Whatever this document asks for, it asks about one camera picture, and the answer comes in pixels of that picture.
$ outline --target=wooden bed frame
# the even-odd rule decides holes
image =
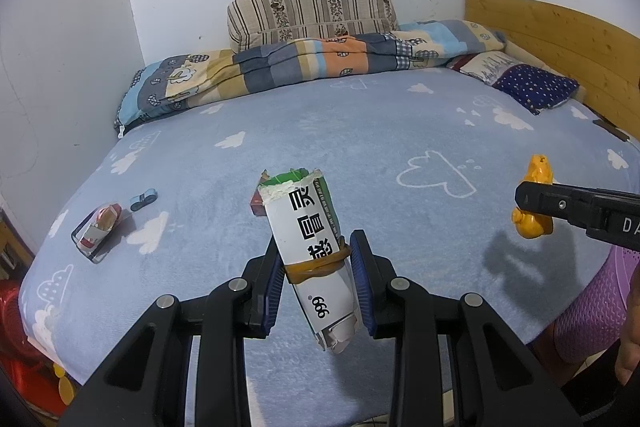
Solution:
[[[532,0],[466,0],[465,19],[503,31],[580,82],[587,106],[640,139],[639,38],[596,17]]]

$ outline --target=orange rubber duck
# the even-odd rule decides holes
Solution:
[[[531,157],[529,169],[527,169],[527,174],[522,181],[553,184],[554,172],[551,170],[551,165],[545,155],[534,154]],[[535,239],[554,231],[554,220],[551,216],[533,214],[526,210],[520,210],[518,207],[514,208],[511,213],[511,222],[516,226],[518,233],[525,239]]]

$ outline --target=cylindrical package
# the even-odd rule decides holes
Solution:
[[[296,169],[258,186],[287,277],[322,349],[340,353],[360,309],[331,196],[319,170]]]

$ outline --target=striped pillow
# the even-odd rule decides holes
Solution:
[[[328,39],[398,28],[391,0],[235,0],[226,12],[235,53],[291,39]]]

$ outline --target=light blue bedsheet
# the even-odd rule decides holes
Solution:
[[[591,120],[574,100],[533,116],[438,68],[316,80],[144,124],[62,208],[22,284],[22,320],[84,382],[159,295],[206,295],[263,254],[269,224],[249,207],[260,172],[304,166],[324,172],[343,233],[364,229],[374,253],[432,293],[481,293],[530,341],[609,250],[560,222],[544,239],[517,236],[513,195],[530,156],[547,155],[559,183],[639,188],[638,151]],[[121,225],[100,264],[76,250],[70,233],[96,206],[151,187],[158,201]],[[269,338],[245,343],[254,426],[388,412],[392,344],[363,328],[342,354],[323,353],[286,284]],[[188,424],[193,386],[191,371]]]

